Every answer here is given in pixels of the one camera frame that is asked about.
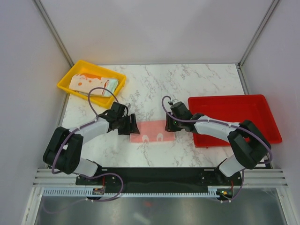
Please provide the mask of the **pink white towel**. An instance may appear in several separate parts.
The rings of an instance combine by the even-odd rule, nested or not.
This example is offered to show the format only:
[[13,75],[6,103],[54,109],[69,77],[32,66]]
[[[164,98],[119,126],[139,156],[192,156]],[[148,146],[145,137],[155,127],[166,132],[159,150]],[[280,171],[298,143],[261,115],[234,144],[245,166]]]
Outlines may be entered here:
[[131,134],[131,143],[170,142],[175,140],[174,132],[165,131],[165,120],[140,121],[137,123],[139,134]]

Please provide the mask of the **light blue white towel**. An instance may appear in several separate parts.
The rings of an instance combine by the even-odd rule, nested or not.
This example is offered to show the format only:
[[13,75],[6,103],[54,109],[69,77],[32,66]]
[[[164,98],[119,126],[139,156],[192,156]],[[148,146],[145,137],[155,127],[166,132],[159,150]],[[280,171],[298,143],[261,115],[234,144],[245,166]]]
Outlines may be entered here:
[[83,80],[80,86],[78,87],[78,92],[85,93],[88,95],[91,89],[101,87],[100,89],[96,89],[92,91],[91,96],[101,96],[101,97],[110,97],[111,93],[114,93],[115,89],[118,86],[119,81],[117,79],[112,78],[104,78],[101,79],[88,79]]

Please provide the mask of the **orange patterned towel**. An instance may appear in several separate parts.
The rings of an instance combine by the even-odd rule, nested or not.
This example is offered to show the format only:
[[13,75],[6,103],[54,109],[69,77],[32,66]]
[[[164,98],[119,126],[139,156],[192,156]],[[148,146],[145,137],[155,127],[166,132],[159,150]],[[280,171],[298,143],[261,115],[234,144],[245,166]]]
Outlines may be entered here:
[[111,81],[108,78],[92,74],[76,74],[72,77],[69,89],[88,94],[96,87],[107,88]]

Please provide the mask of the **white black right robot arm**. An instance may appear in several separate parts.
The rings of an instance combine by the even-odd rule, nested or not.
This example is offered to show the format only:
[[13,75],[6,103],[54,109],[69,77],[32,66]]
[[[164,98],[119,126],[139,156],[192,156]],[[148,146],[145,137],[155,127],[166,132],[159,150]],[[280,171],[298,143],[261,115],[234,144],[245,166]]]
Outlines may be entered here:
[[245,120],[242,123],[210,118],[204,114],[192,114],[181,101],[170,100],[171,130],[182,130],[198,135],[208,135],[230,144],[233,155],[221,162],[214,173],[216,183],[225,185],[242,170],[254,169],[266,155],[272,159],[271,145],[256,125]]

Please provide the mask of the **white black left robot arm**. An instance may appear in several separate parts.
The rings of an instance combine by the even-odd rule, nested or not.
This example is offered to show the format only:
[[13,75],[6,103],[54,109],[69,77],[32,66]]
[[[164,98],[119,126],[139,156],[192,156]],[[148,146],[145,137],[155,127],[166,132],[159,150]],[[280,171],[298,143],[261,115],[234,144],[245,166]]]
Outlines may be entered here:
[[43,161],[52,167],[52,173],[80,174],[97,185],[103,174],[99,165],[81,157],[83,145],[92,139],[117,130],[119,135],[139,134],[136,116],[130,114],[127,105],[114,102],[110,109],[90,122],[75,128],[55,129],[43,155]]

